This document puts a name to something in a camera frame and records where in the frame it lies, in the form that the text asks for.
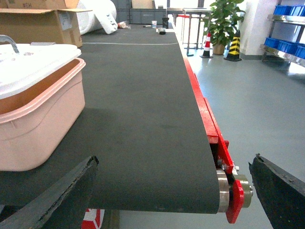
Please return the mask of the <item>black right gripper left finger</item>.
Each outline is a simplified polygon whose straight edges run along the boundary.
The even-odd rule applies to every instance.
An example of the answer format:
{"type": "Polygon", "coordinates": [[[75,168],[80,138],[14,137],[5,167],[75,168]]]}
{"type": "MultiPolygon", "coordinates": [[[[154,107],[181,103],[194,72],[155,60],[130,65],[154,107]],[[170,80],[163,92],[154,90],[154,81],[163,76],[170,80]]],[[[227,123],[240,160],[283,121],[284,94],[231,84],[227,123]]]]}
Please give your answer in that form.
{"type": "Polygon", "coordinates": [[[80,229],[92,197],[98,159],[90,156],[0,223],[2,229],[80,229]]]}

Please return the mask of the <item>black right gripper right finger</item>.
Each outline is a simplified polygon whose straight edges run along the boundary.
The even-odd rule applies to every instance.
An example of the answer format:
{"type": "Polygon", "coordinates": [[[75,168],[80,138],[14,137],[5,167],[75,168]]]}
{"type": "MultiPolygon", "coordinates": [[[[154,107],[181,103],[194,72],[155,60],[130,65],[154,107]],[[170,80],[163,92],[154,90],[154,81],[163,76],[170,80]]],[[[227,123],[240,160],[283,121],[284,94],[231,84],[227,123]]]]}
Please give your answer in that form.
{"type": "Polygon", "coordinates": [[[256,154],[249,164],[257,197],[274,229],[305,227],[305,183],[256,154]]]}

